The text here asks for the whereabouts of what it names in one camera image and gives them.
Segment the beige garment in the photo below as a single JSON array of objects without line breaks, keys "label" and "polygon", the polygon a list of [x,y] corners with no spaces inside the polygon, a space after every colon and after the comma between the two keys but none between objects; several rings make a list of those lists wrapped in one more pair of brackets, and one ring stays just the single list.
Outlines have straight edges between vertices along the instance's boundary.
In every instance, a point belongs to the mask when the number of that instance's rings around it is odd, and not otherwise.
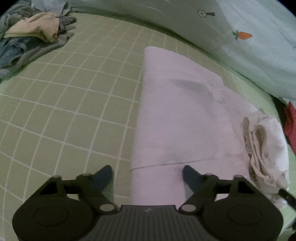
[{"label": "beige garment", "polygon": [[3,38],[37,37],[46,43],[58,37],[59,18],[53,13],[41,12],[30,18],[23,17],[5,31]]}]

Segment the grey knit garment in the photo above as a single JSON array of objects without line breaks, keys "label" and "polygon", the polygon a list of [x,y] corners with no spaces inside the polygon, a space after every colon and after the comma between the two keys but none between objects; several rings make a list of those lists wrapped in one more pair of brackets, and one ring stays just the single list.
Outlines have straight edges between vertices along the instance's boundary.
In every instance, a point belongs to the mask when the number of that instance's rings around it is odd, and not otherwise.
[{"label": "grey knit garment", "polygon": [[1,79],[64,46],[77,19],[67,1],[1,1]]}]

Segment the light pink garment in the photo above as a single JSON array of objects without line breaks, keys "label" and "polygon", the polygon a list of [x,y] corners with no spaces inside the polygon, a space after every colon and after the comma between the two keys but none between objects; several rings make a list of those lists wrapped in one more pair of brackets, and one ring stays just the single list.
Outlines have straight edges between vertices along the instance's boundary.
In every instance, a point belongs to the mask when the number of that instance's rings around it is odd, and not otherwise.
[{"label": "light pink garment", "polygon": [[133,205],[180,206],[185,165],[221,179],[249,178],[245,117],[259,110],[194,61],[144,50],[144,82],[132,151]]}]

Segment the white crumpled garment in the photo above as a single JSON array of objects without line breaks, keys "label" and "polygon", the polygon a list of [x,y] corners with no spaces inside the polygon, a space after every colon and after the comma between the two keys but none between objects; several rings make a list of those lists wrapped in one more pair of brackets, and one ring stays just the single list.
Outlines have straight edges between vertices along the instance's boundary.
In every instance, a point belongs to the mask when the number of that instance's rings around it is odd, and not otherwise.
[{"label": "white crumpled garment", "polygon": [[290,185],[288,146],[281,124],[270,115],[251,115],[242,122],[252,182],[277,208],[287,202],[278,194]]}]

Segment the mint carrot print duvet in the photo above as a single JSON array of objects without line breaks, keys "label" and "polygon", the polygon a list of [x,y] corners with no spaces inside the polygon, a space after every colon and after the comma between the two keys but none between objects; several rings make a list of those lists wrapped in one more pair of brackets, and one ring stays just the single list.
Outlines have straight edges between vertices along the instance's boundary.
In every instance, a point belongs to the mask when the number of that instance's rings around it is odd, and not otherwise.
[{"label": "mint carrot print duvet", "polygon": [[169,29],[270,94],[295,100],[295,16],[279,1],[69,1],[69,6]]}]

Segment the green checked bed sheet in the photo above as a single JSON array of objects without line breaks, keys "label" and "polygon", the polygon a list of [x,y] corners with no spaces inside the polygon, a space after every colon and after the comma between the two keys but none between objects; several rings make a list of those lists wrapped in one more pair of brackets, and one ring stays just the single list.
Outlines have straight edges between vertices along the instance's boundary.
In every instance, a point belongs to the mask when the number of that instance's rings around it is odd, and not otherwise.
[{"label": "green checked bed sheet", "polygon": [[74,179],[112,166],[105,195],[132,203],[131,157],[141,105],[144,49],[181,54],[278,118],[272,97],[177,35],[154,26],[76,13],[64,47],[1,82],[1,240],[16,240],[15,211],[51,176]]}]

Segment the red knit cloth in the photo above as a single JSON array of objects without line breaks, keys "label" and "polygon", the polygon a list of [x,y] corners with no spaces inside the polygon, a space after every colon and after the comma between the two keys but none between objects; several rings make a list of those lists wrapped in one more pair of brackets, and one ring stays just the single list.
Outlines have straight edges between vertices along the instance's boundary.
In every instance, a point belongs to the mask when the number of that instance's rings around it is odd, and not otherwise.
[{"label": "red knit cloth", "polygon": [[283,131],[288,139],[291,149],[296,153],[296,116],[295,107],[291,101],[285,107],[285,117],[286,120]]}]

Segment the blue denim jeans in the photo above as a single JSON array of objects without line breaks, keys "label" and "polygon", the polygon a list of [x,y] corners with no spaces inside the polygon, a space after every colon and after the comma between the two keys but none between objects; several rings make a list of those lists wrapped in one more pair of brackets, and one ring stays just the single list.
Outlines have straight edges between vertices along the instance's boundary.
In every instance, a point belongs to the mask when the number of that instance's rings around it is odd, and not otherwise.
[{"label": "blue denim jeans", "polygon": [[1,68],[12,66],[28,50],[32,37],[1,39]]}]

